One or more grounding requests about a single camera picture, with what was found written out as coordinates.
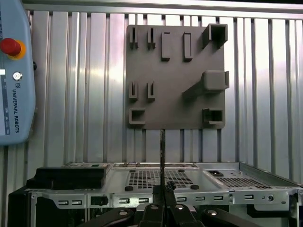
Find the perforated metal panel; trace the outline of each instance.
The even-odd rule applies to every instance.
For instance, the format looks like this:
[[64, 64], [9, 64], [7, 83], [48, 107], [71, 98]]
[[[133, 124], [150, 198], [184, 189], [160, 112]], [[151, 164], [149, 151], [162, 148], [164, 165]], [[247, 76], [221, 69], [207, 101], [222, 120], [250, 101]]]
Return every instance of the perforated metal panel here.
[[230, 188], [241, 188], [241, 187], [256, 187], [258, 189], [269, 188], [267, 185], [262, 184], [252, 178], [226, 177], [226, 178], [218, 178], [218, 180]]
[[[177, 188], [186, 188], [193, 184], [185, 172], [176, 170], [165, 171], [165, 181], [174, 181]], [[127, 186], [148, 189], [154, 185], [160, 185], [160, 170], [139, 170], [129, 174]]]

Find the angled tube holder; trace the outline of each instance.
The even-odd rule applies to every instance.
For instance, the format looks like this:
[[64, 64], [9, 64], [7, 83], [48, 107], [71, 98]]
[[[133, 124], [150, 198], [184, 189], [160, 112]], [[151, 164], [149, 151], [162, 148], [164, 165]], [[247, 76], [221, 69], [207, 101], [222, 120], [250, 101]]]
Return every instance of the angled tube holder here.
[[202, 89], [205, 93], [220, 93], [229, 88], [229, 72], [208, 70], [201, 77]]
[[220, 49], [227, 40], [227, 25], [209, 24], [202, 33], [202, 48], [212, 42]]
[[195, 100], [198, 96], [208, 93], [221, 93], [229, 88], [229, 72], [220, 70], [205, 71], [201, 79], [182, 93], [186, 100]]

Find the metal wall panel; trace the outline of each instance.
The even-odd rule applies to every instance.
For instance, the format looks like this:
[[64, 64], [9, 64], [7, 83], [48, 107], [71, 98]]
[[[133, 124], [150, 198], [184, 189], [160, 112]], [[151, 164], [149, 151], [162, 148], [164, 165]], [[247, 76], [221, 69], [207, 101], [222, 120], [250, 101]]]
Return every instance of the metal wall panel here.
[[159, 130], [125, 127], [127, 25], [229, 26], [226, 126], [166, 130], [167, 161], [244, 161], [303, 182], [303, 16], [296, 9], [245, 4], [240, 11], [240, 5], [216, 10], [187, 0], [182, 7], [165, 1], [154, 8], [31, 2], [37, 116], [27, 143], [0, 148], [1, 226], [7, 195], [40, 166], [160, 160]]

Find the gray 3d printed board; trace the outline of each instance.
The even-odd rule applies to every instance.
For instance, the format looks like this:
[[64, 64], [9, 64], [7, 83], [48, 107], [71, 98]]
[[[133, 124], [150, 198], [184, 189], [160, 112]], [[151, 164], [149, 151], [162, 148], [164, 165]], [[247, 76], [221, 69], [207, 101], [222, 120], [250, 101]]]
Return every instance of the gray 3d printed board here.
[[35, 113], [31, 33], [20, 0], [0, 0], [0, 146], [24, 142]]
[[225, 125], [227, 25], [128, 26], [126, 119], [143, 129]]

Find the bolt head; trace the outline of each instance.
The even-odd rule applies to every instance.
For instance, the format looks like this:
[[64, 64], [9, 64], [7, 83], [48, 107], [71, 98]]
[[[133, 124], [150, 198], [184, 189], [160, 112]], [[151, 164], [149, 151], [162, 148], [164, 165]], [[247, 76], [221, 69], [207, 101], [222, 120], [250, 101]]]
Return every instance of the bolt head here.
[[124, 215], [127, 214], [127, 212], [126, 211], [121, 211], [119, 214], [122, 215], [122, 216], [124, 216]]
[[158, 207], [158, 206], [156, 206], [156, 205], [152, 205], [152, 206], [151, 206], [151, 209], [153, 209], [153, 210], [157, 210], [157, 209], [159, 209], [159, 207]]
[[212, 216], [216, 216], [217, 215], [217, 212], [214, 211], [214, 210], [208, 210], [207, 213], [210, 214], [210, 215], [212, 215]]
[[17, 81], [21, 80], [22, 79], [22, 74], [20, 72], [14, 72], [13, 79], [17, 80]]
[[179, 209], [179, 210], [182, 210], [183, 206], [182, 205], [176, 205], [176, 208]]

